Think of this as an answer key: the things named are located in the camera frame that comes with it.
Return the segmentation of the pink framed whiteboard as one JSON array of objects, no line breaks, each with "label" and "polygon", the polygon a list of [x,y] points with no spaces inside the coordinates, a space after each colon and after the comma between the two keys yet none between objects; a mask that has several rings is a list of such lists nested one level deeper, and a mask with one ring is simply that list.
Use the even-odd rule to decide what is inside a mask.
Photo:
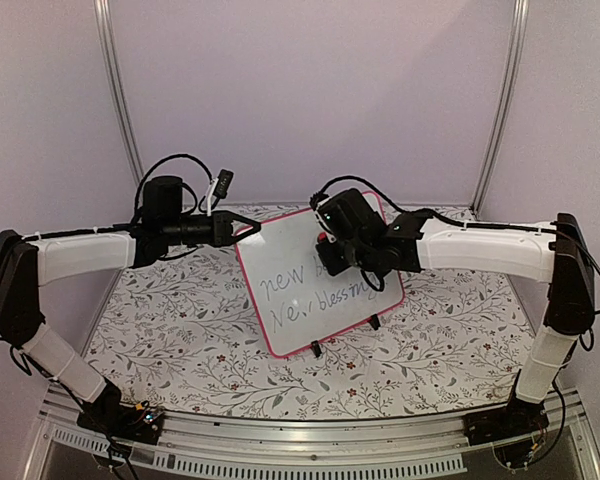
[{"label": "pink framed whiteboard", "polygon": [[302,208],[261,223],[259,234],[236,244],[269,352],[286,358],[381,316],[405,299],[400,274],[372,290],[357,269],[335,277],[315,249],[322,232],[313,211]]}]

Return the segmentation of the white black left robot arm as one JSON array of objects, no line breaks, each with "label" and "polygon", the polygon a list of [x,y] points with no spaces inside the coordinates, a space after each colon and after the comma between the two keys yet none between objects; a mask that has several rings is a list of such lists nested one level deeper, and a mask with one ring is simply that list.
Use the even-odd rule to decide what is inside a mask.
[{"label": "white black left robot arm", "polygon": [[38,369],[90,404],[91,419],[108,434],[121,433],[129,423],[126,408],[118,404],[120,390],[47,324],[39,290],[83,274],[171,261],[175,246],[222,248],[258,233],[260,222],[214,207],[232,177],[223,170],[211,179],[203,212],[186,209],[188,185],[165,175],[141,181],[133,217],[125,224],[31,236],[0,232],[0,342],[18,355],[23,370]]}]

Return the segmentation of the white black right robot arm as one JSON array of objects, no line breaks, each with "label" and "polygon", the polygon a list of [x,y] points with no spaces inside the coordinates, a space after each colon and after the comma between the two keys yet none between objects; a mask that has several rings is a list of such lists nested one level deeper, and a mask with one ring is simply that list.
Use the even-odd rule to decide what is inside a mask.
[{"label": "white black right robot arm", "polygon": [[517,436],[536,417],[578,338],[595,318],[593,262],[576,218],[560,214],[531,224],[460,221],[438,211],[398,210],[392,221],[356,188],[310,199],[321,232],[315,249],[326,272],[336,277],[357,270],[374,292],[387,288],[391,273],[473,271],[547,286],[544,317],[530,353],[517,374],[511,403],[497,427]]}]

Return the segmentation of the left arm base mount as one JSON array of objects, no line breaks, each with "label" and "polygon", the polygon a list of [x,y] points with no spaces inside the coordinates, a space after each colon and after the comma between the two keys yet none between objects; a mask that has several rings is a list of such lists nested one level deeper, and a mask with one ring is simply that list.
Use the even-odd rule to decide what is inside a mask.
[{"label": "left arm base mount", "polygon": [[134,406],[112,402],[85,402],[78,416],[81,428],[133,442],[156,445],[162,434],[165,410],[141,402]]}]

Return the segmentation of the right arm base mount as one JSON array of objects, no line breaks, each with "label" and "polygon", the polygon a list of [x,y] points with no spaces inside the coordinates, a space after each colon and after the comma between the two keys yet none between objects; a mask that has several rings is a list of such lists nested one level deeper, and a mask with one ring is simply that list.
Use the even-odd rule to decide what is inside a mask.
[{"label": "right arm base mount", "polygon": [[462,417],[463,434],[471,446],[531,434],[549,426],[544,402],[531,403],[513,395],[504,406]]}]

